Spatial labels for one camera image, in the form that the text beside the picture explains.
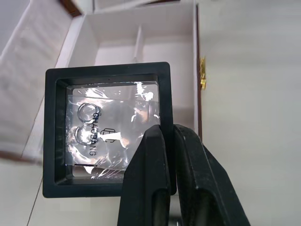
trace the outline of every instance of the silver hoop earring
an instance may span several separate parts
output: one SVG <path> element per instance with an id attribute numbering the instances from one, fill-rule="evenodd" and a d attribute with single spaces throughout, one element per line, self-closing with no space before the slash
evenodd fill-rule
<path id="1" fill-rule="evenodd" d="M 84 142 L 81 140 L 81 138 L 79 137 L 79 133 L 83 130 L 83 128 L 85 127 L 91 127 L 92 129 L 94 129 L 94 131 L 91 130 L 91 134 L 93 134 L 93 139 L 90 139 L 89 142 Z M 81 127 L 77 127 L 76 130 L 75 130 L 75 140 L 77 141 L 77 143 L 79 143 L 80 145 L 84 145 L 84 146 L 87 146 L 87 145 L 91 145 L 92 142 L 95 144 L 97 142 L 97 139 L 98 139 L 98 128 L 97 127 L 94 127 L 93 124 L 86 124 L 86 125 L 83 125 Z"/>
<path id="2" fill-rule="evenodd" d="M 93 114 L 92 118 L 89 119 L 89 120 L 84 120 L 81 117 L 84 108 L 87 107 L 87 106 L 93 106 L 95 108 L 95 113 L 98 115 L 98 117 L 101 115 L 100 114 L 101 108 L 99 106 L 96 106 L 95 104 L 92 104 L 92 103 L 83 103 L 81 106 L 79 106 L 79 108 L 77 110 L 77 117 L 83 123 L 93 123 L 94 120 L 95 120 L 95 117 L 94 117 L 95 113 Z"/>

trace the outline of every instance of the gold latch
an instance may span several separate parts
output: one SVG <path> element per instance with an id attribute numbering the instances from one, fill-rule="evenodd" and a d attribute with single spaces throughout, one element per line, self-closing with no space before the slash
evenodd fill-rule
<path id="1" fill-rule="evenodd" d="M 205 90 L 206 89 L 206 57 L 201 58 L 200 77 L 201 77 L 201 90 Z"/>

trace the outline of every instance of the white surface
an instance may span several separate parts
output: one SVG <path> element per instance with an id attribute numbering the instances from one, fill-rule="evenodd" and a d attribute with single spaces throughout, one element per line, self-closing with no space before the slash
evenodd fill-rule
<path id="1" fill-rule="evenodd" d="M 93 13 L 94 0 L 72 0 L 72 1 L 83 14 Z"/>
<path id="2" fill-rule="evenodd" d="M 120 197 L 45 199 L 40 190 L 28 226 L 116 226 Z"/>
<path id="3" fill-rule="evenodd" d="M 135 8 L 155 0 L 95 0 L 95 13 Z"/>
<path id="4" fill-rule="evenodd" d="M 43 99 L 45 71 L 55 66 L 70 23 L 58 2 L 33 0 L 8 41 L 0 59 L 1 150 L 21 155 Z"/>
<path id="5" fill-rule="evenodd" d="M 204 144 L 253 226 L 301 225 L 301 1 L 203 1 Z"/>
<path id="6" fill-rule="evenodd" d="M 65 42 L 60 52 L 60 56 L 55 65 L 56 68 L 67 67 L 73 43 L 75 42 L 79 28 L 82 25 L 83 17 L 78 16 L 72 20 Z M 44 98 L 40 105 L 37 117 L 34 120 L 30 136 L 23 150 L 22 157 L 30 157 L 38 160 L 43 158 L 43 135 L 44 135 Z"/>
<path id="7" fill-rule="evenodd" d="M 0 55 L 30 0 L 0 0 Z"/>
<path id="8" fill-rule="evenodd" d="M 68 66 L 168 62 L 174 122 L 197 131 L 194 16 L 189 3 L 87 15 Z"/>
<path id="9" fill-rule="evenodd" d="M 0 160 L 0 225 L 26 226 L 42 179 L 42 168 Z"/>

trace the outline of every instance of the wooden edge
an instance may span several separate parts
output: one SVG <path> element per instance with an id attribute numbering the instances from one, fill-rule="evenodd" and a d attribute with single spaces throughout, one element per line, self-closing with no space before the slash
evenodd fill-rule
<path id="1" fill-rule="evenodd" d="M 34 165 L 42 165 L 43 164 L 41 160 L 22 157 L 19 154 L 10 153 L 10 152 L 6 152 L 6 151 L 0 151 L 0 159 L 5 159 L 5 160 L 8 160 L 8 161 L 21 162 L 21 163 L 22 162 L 23 163 L 30 163 L 30 164 L 34 164 Z"/>
<path id="2" fill-rule="evenodd" d="M 198 4 L 196 6 L 196 20 L 197 20 L 197 75 L 198 75 L 198 135 L 201 140 L 202 137 L 202 99 L 201 99 L 201 77 L 200 77 L 200 50 L 199 50 L 199 24 L 198 24 Z"/>
<path id="3" fill-rule="evenodd" d="M 70 14 L 72 17 L 77 17 L 81 15 L 80 10 L 77 6 L 73 3 L 72 0 L 58 0 L 64 9 Z"/>

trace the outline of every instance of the black plastic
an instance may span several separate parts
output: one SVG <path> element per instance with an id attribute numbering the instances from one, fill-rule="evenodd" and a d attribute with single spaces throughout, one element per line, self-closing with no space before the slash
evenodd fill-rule
<path id="1" fill-rule="evenodd" d="M 118 226 L 168 224 L 170 182 L 158 125 L 148 129 L 124 175 Z"/>
<path id="2" fill-rule="evenodd" d="M 169 64 L 145 63 L 49 69 L 46 72 L 43 195 L 56 197 L 120 196 L 122 179 L 75 178 L 65 165 L 66 100 L 73 89 L 88 84 L 156 81 L 160 128 L 166 144 L 171 193 L 176 192 L 173 111 Z"/>
<path id="3" fill-rule="evenodd" d="M 225 169 L 193 130 L 174 127 L 183 225 L 250 226 Z"/>

